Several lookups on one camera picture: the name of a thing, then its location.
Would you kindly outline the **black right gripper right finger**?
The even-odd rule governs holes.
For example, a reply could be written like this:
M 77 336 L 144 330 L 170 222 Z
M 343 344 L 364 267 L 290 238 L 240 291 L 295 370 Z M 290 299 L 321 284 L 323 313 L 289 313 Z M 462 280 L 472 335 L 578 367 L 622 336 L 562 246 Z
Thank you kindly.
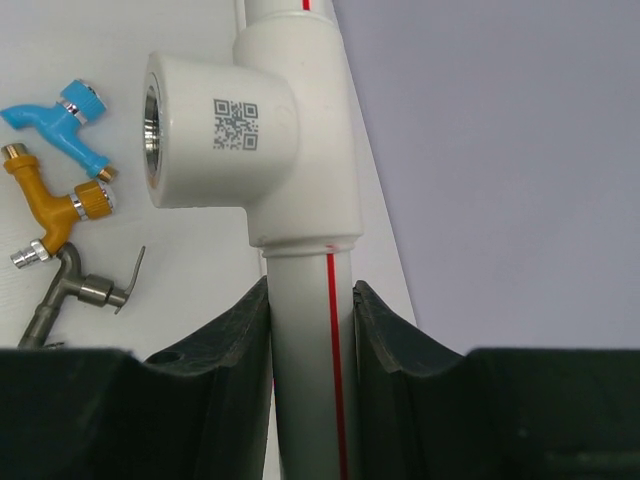
M 354 302 L 364 478 L 474 478 L 472 356 L 411 325 L 364 281 Z

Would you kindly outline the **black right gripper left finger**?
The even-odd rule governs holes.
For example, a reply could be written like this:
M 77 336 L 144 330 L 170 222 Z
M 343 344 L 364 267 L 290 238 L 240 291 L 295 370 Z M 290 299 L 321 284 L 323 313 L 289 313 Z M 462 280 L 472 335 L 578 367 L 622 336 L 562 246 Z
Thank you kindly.
M 260 278 L 229 310 L 150 355 L 166 374 L 159 440 L 164 479 L 260 479 L 272 391 L 270 308 Z

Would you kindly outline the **white PVC pipe frame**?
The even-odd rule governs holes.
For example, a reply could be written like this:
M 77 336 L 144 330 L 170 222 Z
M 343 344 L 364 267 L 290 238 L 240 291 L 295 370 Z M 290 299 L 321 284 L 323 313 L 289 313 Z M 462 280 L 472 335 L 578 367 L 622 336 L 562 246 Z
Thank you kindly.
M 239 207 L 266 262 L 281 473 L 358 479 L 351 76 L 322 1 L 240 1 L 228 64 L 162 52 L 144 84 L 159 208 Z

